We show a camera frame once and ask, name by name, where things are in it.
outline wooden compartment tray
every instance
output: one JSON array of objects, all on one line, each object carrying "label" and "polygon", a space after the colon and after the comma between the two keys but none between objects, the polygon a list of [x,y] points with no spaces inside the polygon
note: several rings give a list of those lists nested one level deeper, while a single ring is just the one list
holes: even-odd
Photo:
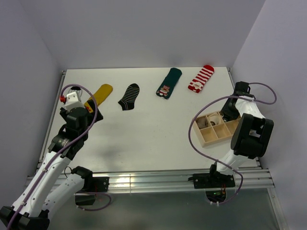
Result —
[{"label": "wooden compartment tray", "polygon": [[237,120],[225,122],[220,112],[197,117],[193,129],[203,147],[230,139],[239,124]]}]

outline white tabletop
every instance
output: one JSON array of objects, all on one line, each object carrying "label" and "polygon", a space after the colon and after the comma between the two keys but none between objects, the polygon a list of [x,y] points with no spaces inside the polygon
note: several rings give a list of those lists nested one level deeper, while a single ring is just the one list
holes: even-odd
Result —
[{"label": "white tabletop", "polygon": [[[80,84],[92,93],[102,84],[113,86],[113,92],[99,106],[102,121],[89,132],[89,138],[70,166],[82,166],[93,172],[136,172],[155,170],[206,169],[213,161],[197,154],[189,144],[188,128],[193,116],[209,102],[233,93],[226,67],[215,67],[215,73],[200,93],[188,89],[190,81],[201,68],[179,68],[182,71],[168,100],[155,92],[170,68],[141,69],[70,69],[63,86]],[[140,94],[135,108],[122,111],[118,101],[126,88],[136,83]],[[82,94],[85,102],[89,96]],[[212,105],[204,114],[221,110],[225,101]],[[58,103],[47,147],[58,133],[64,120],[59,115]],[[202,148],[192,131],[192,140],[204,153],[215,158],[223,157],[230,141]],[[250,160],[242,167],[256,167]]]}]

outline wire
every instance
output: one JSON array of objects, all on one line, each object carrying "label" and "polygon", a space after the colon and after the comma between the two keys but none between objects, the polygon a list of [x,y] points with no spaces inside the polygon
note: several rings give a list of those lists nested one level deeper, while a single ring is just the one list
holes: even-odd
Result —
[{"label": "wire", "polygon": [[[60,93],[60,96],[63,96],[64,91],[68,88],[68,87],[72,87],[72,86],[77,86],[80,87],[81,89],[83,89],[84,91],[86,91],[92,98],[94,105],[95,105],[95,114],[94,114],[94,118],[92,123],[90,124],[90,126],[80,135],[78,136],[76,139],[74,139],[72,142],[68,143],[66,146],[64,146],[63,148],[61,148],[57,154],[55,154],[51,160],[49,161],[49,163],[45,166],[45,169],[48,170],[49,167],[51,166],[51,164],[53,163],[53,161],[62,153],[64,152],[67,148],[69,148],[71,145],[75,144],[77,141],[79,141],[81,138],[83,138],[84,135],[86,135],[88,133],[88,131],[93,127],[96,119],[97,119],[97,114],[98,114],[98,106],[97,106],[97,101],[94,98],[93,94],[86,89],[85,87],[78,85],[78,84],[69,84],[66,85]],[[30,198],[30,196],[32,195],[32,193],[35,191],[37,185],[40,183],[40,181],[42,180],[42,178],[44,177],[46,171],[42,171],[41,174],[39,175],[39,177],[37,178],[37,180],[34,182],[34,184],[32,185],[31,189],[29,190],[28,194],[25,196],[24,200],[23,200],[23,204],[26,204],[26,202],[28,201],[28,199]],[[23,209],[23,204],[20,204],[20,206],[17,208],[17,210],[15,211],[14,215],[12,216],[8,226],[7,226],[7,230],[11,230],[12,224],[14,222],[14,220],[16,219],[17,215],[19,214],[19,212]]]},{"label": "wire", "polygon": [[95,185],[95,192],[96,192],[95,198],[97,198],[97,185]]},{"label": "wire", "polygon": [[218,159],[216,159],[216,158],[210,157],[210,156],[208,156],[208,155],[202,153],[201,151],[199,151],[199,150],[194,146],[194,144],[193,144],[193,142],[192,142],[192,139],[191,139],[191,130],[192,130],[193,123],[196,121],[196,118],[197,118],[205,109],[207,109],[209,106],[211,106],[211,105],[213,105],[214,103],[217,103],[217,102],[219,102],[219,101],[221,101],[221,100],[228,99],[228,98],[236,98],[236,99],[241,99],[241,100],[245,100],[245,101],[248,101],[248,102],[254,101],[254,102],[259,102],[259,103],[263,103],[263,104],[274,104],[274,103],[277,101],[277,95],[276,95],[275,91],[274,91],[270,86],[268,86],[268,85],[266,85],[266,84],[264,84],[264,83],[259,83],[259,82],[253,82],[253,83],[250,83],[250,84],[263,85],[263,86],[267,87],[268,89],[270,89],[270,90],[272,91],[272,93],[274,94],[274,101],[273,101],[273,102],[264,102],[264,101],[257,100],[257,99],[254,99],[254,100],[253,100],[253,99],[247,99],[247,98],[239,97],[239,96],[225,96],[225,97],[221,97],[221,98],[219,98],[219,99],[214,100],[213,102],[210,102],[210,103],[207,104],[205,107],[203,107],[203,108],[194,116],[194,118],[192,119],[192,121],[191,121],[191,123],[190,123],[190,126],[189,126],[189,132],[188,132],[189,143],[190,143],[190,145],[192,146],[192,148],[193,148],[198,154],[200,154],[201,156],[204,156],[204,157],[206,157],[206,158],[208,158],[208,159],[210,159],[210,160],[212,160],[212,161],[215,161],[215,162],[217,162],[217,163],[220,163],[220,164],[224,165],[225,167],[231,169],[233,172],[235,172],[236,174],[238,174],[238,175],[241,177],[240,185],[239,185],[238,189],[236,190],[235,194],[234,194],[233,196],[231,196],[229,199],[225,200],[224,202],[219,203],[220,205],[229,202],[230,200],[232,200],[232,199],[239,193],[239,191],[241,190],[241,187],[242,187],[242,185],[243,185],[243,175],[242,175],[240,172],[238,172],[236,169],[233,169],[230,165],[228,165],[228,164],[226,164],[226,163],[224,163],[224,162],[222,162],[222,161],[220,161],[220,160],[218,160]]},{"label": "wire", "polygon": [[67,169],[67,168],[70,168],[70,169],[71,169],[71,167],[66,166],[66,168],[64,169],[64,175],[66,176],[66,178],[68,178],[68,176],[66,175],[66,169]]},{"label": "wire", "polygon": [[82,206],[77,206],[79,209],[82,209],[83,211],[89,211],[89,212],[100,211],[100,210],[108,207],[112,202],[112,197],[109,194],[106,194],[106,193],[92,193],[92,192],[83,192],[83,193],[84,194],[90,194],[90,195],[103,195],[103,196],[107,196],[109,198],[108,203],[106,205],[100,207],[100,208],[89,209],[89,208],[84,208]]},{"label": "wire", "polygon": [[270,86],[268,86],[267,84],[264,84],[264,83],[261,83],[261,82],[252,82],[252,83],[249,83],[250,85],[263,85],[265,87],[267,87],[273,94],[274,94],[274,101],[273,102],[264,102],[264,101],[261,101],[261,100],[254,100],[256,102],[260,102],[262,104],[275,104],[276,101],[277,101],[277,95],[274,91],[274,89],[272,89]]}]

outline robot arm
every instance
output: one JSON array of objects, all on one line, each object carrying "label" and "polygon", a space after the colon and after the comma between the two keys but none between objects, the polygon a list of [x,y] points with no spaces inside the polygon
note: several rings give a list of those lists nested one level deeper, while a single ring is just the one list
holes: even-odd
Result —
[{"label": "robot arm", "polygon": [[[250,87],[246,82],[237,82],[234,95],[253,99],[249,94]],[[241,115],[240,122],[231,140],[231,149],[220,161],[237,169],[248,159],[262,157],[267,149],[274,122],[266,119],[259,111],[254,101],[241,99],[228,99],[223,109],[225,121],[237,119]],[[228,167],[217,163],[216,171],[222,175],[233,175]]]},{"label": "robot arm", "polygon": [[[63,184],[50,193],[59,175],[83,147],[88,134],[66,148],[61,154],[58,154],[58,151],[85,132],[93,122],[93,114],[95,113],[95,111],[90,113],[84,107],[77,92],[67,94],[67,97],[61,98],[61,101],[65,104],[60,109],[60,115],[66,121],[66,124],[52,139],[42,166],[23,194],[11,207],[2,207],[0,210],[0,219],[6,226],[8,226],[13,215],[16,216],[12,224],[13,229],[46,230],[54,213],[72,194],[80,190],[88,191],[90,187],[93,173],[88,169],[77,167],[72,170],[69,178]],[[88,103],[92,108],[95,108],[93,100],[89,100]],[[97,111],[97,115],[95,122],[103,119],[99,111]],[[35,190],[31,191],[33,185],[38,181]],[[24,198],[26,196],[29,196],[29,198],[25,203]]]},{"label": "robot arm", "polygon": [[[255,98],[246,82],[237,82],[233,95],[242,98]],[[237,169],[248,159],[262,157],[267,149],[274,123],[265,118],[254,101],[229,98],[221,110],[225,122],[238,119],[239,124],[233,134],[230,150],[220,159],[232,169]],[[195,188],[234,187],[233,170],[216,162],[209,173],[194,174],[189,180]]]}]

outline gray wall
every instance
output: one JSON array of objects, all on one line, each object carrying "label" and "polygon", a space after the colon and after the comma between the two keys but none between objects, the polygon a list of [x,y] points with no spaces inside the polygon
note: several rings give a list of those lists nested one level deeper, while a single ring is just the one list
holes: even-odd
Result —
[{"label": "gray wall", "polygon": [[264,0],[20,0],[63,69],[232,66]]},{"label": "gray wall", "polygon": [[0,0],[0,31],[1,207],[37,165],[60,71],[17,0]]},{"label": "gray wall", "polygon": [[[307,228],[307,1],[266,0],[233,67],[235,81],[260,81],[278,94],[273,106],[260,106],[275,127],[263,162],[276,184],[293,230]],[[264,100],[263,88],[253,93]]]}]

